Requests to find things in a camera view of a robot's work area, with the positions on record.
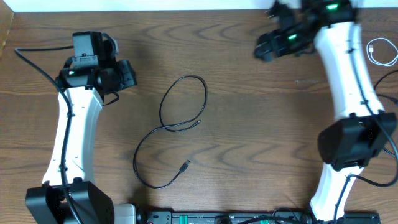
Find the white cable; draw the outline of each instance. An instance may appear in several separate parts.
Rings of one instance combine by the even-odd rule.
[[[395,56],[394,59],[392,59],[389,63],[380,63],[380,62],[378,62],[377,60],[375,60],[373,58],[373,54],[372,53],[373,53],[374,49],[373,49],[373,46],[370,45],[370,43],[374,42],[376,40],[385,40],[385,41],[387,41],[397,51],[397,56]],[[382,65],[382,66],[388,66],[389,67],[389,66],[393,66],[398,61],[398,49],[397,49],[397,47],[390,40],[387,40],[386,38],[382,38],[382,37],[376,38],[376,39],[373,39],[373,40],[369,41],[369,43],[366,45],[366,54],[368,55],[369,61],[371,61],[375,65]]]

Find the wood grain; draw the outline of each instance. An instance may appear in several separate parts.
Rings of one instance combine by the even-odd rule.
[[[396,13],[363,11],[363,42],[387,37],[398,43]],[[102,110],[96,130],[96,185],[114,203],[198,211],[304,208],[317,188],[322,161],[316,140],[333,122],[333,104],[317,54],[272,63],[253,59],[257,37],[273,29],[275,24],[256,10],[16,14],[0,59],[0,223],[34,222],[25,193],[41,184],[58,119],[57,93],[14,55],[14,47],[70,45],[72,33],[82,30],[117,39],[118,58],[129,59],[137,72],[138,86],[122,91],[119,102]],[[72,53],[26,55],[56,77]],[[379,60],[392,54],[377,44]],[[391,69],[368,66],[374,82]],[[202,123],[185,133],[154,134],[138,160],[152,184],[168,181],[186,159],[192,164],[169,188],[144,188],[132,171],[132,155],[141,138],[159,125],[163,94],[184,75],[207,82]],[[397,86],[391,76],[379,91],[396,96]],[[194,116],[202,102],[201,83],[182,81],[165,101],[165,122]],[[382,154],[363,175],[387,182],[394,170],[394,161]],[[395,223],[397,190],[357,182],[346,210],[377,210],[383,223]]]

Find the camera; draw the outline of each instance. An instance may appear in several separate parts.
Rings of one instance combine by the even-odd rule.
[[[73,48],[75,56],[67,59],[56,79],[61,89],[95,88],[104,100],[107,94],[137,85],[130,61],[116,61],[118,43],[108,34],[92,31],[74,33]]]

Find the black cable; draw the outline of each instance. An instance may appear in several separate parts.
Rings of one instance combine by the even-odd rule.
[[[390,152],[390,150],[386,149],[385,147],[382,149],[386,154],[388,154],[389,156],[396,158],[396,155],[392,152]]]
[[[392,101],[395,105],[398,105],[398,99],[397,98],[394,98],[392,96],[387,96],[387,95],[384,95],[384,94],[377,94],[377,96],[386,98],[386,99]]]
[[[251,218],[249,220],[240,222],[238,224],[250,224],[250,223],[255,223],[255,222],[259,222],[259,221],[263,221],[263,220],[277,220],[277,221],[283,221],[283,222],[287,222],[287,223],[297,223],[297,224],[301,223],[300,221],[292,220],[292,219],[289,219],[289,218],[262,215],[262,216],[260,216],[258,218]]]
[[[295,214],[290,208],[287,208],[287,207],[280,207],[280,208],[278,208],[277,210],[275,210],[275,211],[272,213],[272,216],[276,216],[276,213],[279,212],[279,210],[282,210],[282,209],[290,211],[290,212],[293,214],[294,218],[295,218],[297,221],[300,221],[300,220],[297,218],[296,214]]]
[[[373,86],[374,90],[376,90],[378,84],[379,84],[384,78],[386,78],[387,76],[389,76],[389,75],[391,75],[391,74],[394,74],[395,72],[398,72],[398,70],[393,70],[393,71],[391,71],[391,72],[389,72],[389,73],[383,75],[383,77],[381,77],[381,78],[376,82],[376,84],[374,84],[374,86]]]
[[[69,209],[72,212],[73,216],[75,217],[76,221],[79,224],[83,224],[81,221],[81,218],[79,217],[79,214],[77,213],[77,210],[73,204],[73,200],[69,195],[69,190],[67,187],[67,177],[66,177],[66,170],[65,170],[65,161],[66,161],[66,155],[67,155],[67,146],[68,146],[68,138],[69,138],[69,130],[70,130],[70,124],[72,122],[72,105],[69,102],[67,96],[65,93],[59,88],[59,86],[55,83],[55,81],[51,78],[50,75],[48,75],[45,71],[43,71],[39,66],[37,66],[35,63],[31,62],[29,59],[24,57],[20,52],[42,52],[42,51],[51,51],[51,50],[65,50],[65,49],[72,49],[73,46],[67,46],[67,47],[54,47],[54,48],[47,48],[47,49],[22,49],[22,48],[15,48],[15,53],[18,55],[19,58],[21,58],[23,61],[28,63],[30,66],[32,66],[34,69],[39,71],[46,79],[48,79],[51,84],[57,89],[57,91],[61,94],[62,98],[65,100],[67,107],[68,107],[68,113],[67,113],[67,127],[65,128],[65,135],[63,137],[63,143],[62,143],[62,151],[61,151],[61,163],[60,163],[60,170],[61,170],[61,181],[62,181],[62,189],[63,189],[63,194],[65,195],[65,198],[68,202]]]
[[[380,129],[380,130],[383,132],[383,134],[386,136],[386,138],[387,138],[387,140],[389,141],[389,143],[390,143],[392,149],[394,150],[395,155],[396,155],[396,158],[395,158],[395,159],[396,159],[396,164],[397,164],[397,170],[396,170],[396,174],[395,174],[394,178],[393,178],[390,182],[385,183],[385,184],[380,184],[380,183],[371,181],[371,180],[369,180],[369,179],[367,179],[367,178],[365,178],[365,177],[361,177],[360,175],[355,175],[355,174],[350,174],[350,175],[348,175],[348,176],[346,177],[346,181],[345,181],[345,183],[344,183],[343,189],[341,190],[340,196],[339,196],[338,201],[337,201],[337,204],[336,204],[335,214],[334,214],[334,216],[333,216],[333,221],[334,221],[334,223],[337,223],[337,219],[336,219],[336,218],[337,218],[337,210],[338,210],[338,207],[340,206],[341,199],[343,198],[343,195],[344,195],[344,192],[345,192],[345,190],[346,190],[346,188],[347,188],[348,182],[351,180],[352,177],[355,177],[355,178],[357,178],[357,179],[359,179],[359,180],[365,181],[366,183],[371,184],[371,185],[376,186],[376,187],[390,187],[390,186],[394,185],[394,184],[398,181],[398,150],[397,150],[397,146],[396,146],[394,140],[390,137],[389,133],[386,131],[386,129],[383,127],[383,125],[379,122],[379,120],[377,119],[376,115],[373,113],[372,109],[369,107],[369,101],[368,101],[368,100],[366,99],[366,97],[365,97],[365,94],[364,94],[364,91],[363,91],[363,87],[362,87],[362,84],[361,84],[361,80],[360,80],[360,78],[359,78],[358,71],[357,71],[357,69],[356,69],[356,62],[355,62],[355,57],[354,57],[354,53],[353,53],[353,52],[355,51],[355,49],[354,49],[354,43],[353,43],[353,42],[354,42],[354,28],[355,28],[355,25],[353,24],[353,25],[351,26],[351,28],[350,28],[351,38],[350,38],[350,40],[348,41],[348,42],[349,42],[349,48],[350,48],[350,50],[349,50],[348,53],[349,53],[349,58],[350,58],[350,60],[351,60],[351,65],[352,65],[352,68],[353,68],[353,71],[354,71],[355,79],[356,79],[356,82],[357,82],[357,84],[358,84],[359,92],[360,92],[360,94],[361,94],[361,96],[362,96],[362,99],[363,99],[362,104],[364,104],[365,107],[368,109],[369,113],[370,113],[371,116],[372,116],[372,119],[373,119],[374,122],[379,126],[379,129]]]
[[[73,58],[74,56],[70,56],[68,57],[68,59],[65,61],[65,63],[63,64],[63,68],[70,68],[70,66],[73,63]]]
[[[387,76],[389,76],[389,75],[391,75],[391,74],[394,74],[395,72],[398,72],[398,70],[393,70],[393,71],[391,71],[391,72],[389,72],[389,73],[383,75],[383,76],[376,82],[376,84],[374,84],[374,86],[373,86],[374,90],[376,91],[376,88],[377,88],[378,84],[380,84],[380,82],[381,82],[383,79],[385,79]],[[387,95],[383,95],[383,94],[377,94],[377,96],[387,98],[387,99],[391,100],[395,105],[398,105],[398,99],[395,98],[395,97],[387,96]]]
[[[112,45],[112,52],[111,52],[111,59],[114,59],[116,56],[116,49],[118,48],[117,44],[115,43],[115,40],[110,37],[107,33],[102,33],[102,36],[107,38],[109,43]]]
[[[109,103],[105,103],[105,104],[103,104],[102,106],[108,106],[108,105],[111,105],[112,103],[114,103],[114,102],[116,102],[116,101],[118,101],[118,100],[119,100],[119,98],[120,98],[120,96],[119,96],[119,93],[117,93],[117,92],[114,92],[113,94],[115,95],[115,99],[111,100]]]
[[[163,121],[162,121],[162,105],[163,105],[163,102],[164,102],[164,100],[165,100],[167,94],[169,93],[169,91],[173,88],[173,86],[174,86],[175,84],[177,84],[180,80],[183,80],[183,79],[185,79],[185,78],[196,78],[196,79],[198,79],[199,81],[201,81],[201,83],[203,84],[203,87],[204,87],[204,89],[205,89],[205,101],[203,102],[203,106],[201,107],[201,110],[199,111],[199,113],[198,113],[194,118],[192,118],[192,119],[190,119],[190,120],[188,120],[188,121],[184,121],[184,122],[178,123],[178,124],[165,125],[165,124],[163,123]],[[173,85],[171,85],[170,88],[166,91],[165,95],[164,95],[163,98],[162,98],[162,101],[160,102],[160,108],[159,108],[159,119],[160,119],[160,123],[161,123],[162,125],[161,125],[160,127],[158,127],[158,128],[153,129],[152,131],[150,131],[150,132],[141,140],[141,142],[138,144],[138,146],[137,146],[137,148],[136,148],[136,151],[135,151],[135,153],[134,153],[134,157],[133,157],[133,159],[132,159],[132,168],[133,168],[133,170],[134,170],[134,174],[136,175],[136,177],[138,178],[138,180],[139,180],[142,184],[144,184],[144,185],[147,186],[147,187],[153,188],[153,189],[164,189],[164,188],[168,187],[170,184],[172,184],[172,183],[175,181],[175,179],[176,179],[180,174],[182,174],[182,173],[188,168],[190,161],[186,161],[186,162],[181,166],[180,171],[177,173],[177,175],[174,176],[174,178],[173,178],[168,184],[163,185],[163,186],[156,187],[156,186],[153,186],[153,185],[148,184],[147,182],[145,182],[145,181],[141,178],[141,176],[139,175],[139,173],[138,173],[138,168],[137,168],[137,153],[138,153],[138,150],[139,150],[141,144],[142,144],[151,134],[155,133],[155,132],[158,131],[158,130],[165,129],[165,130],[170,131],[170,132],[182,132],[182,131],[186,131],[186,130],[189,130],[189,129],[191,129],[191,128],[194,128],[196,125],[200,124],[200,120],[198,120],[197,122],[193,123],[191,126],[189,126],[189,127],[187,127],[187,128],[178,129],[178,130],[169,129],[169,128],[174,128],[174,127],[181,126],[181,125],[184,125],[184,124],[188,124],[188,123],[191,123],[191,122],[193,122],[194,120],[196,120],[196,119],[202,114],[203,110],[205,109],[205,107],[206,107],[206,102],[207,102],[207,85],[206,85],[206,82],[205,82],[204,79],[202,79],[202,77],[199,77],[199,76],[196,76],[196,75],[187,75],[187,76],[184,76],[184,77],[181,77],[181,78],[177,79],[177,80],[173,83]]]

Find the white wall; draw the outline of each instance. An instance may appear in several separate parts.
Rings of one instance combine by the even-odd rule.
[[[361,7],[398,7],[398,0],[359,0]],[[267,9],[274,0],[4,0],[14,12]],[[300,0],[281,0],[298,8]]]

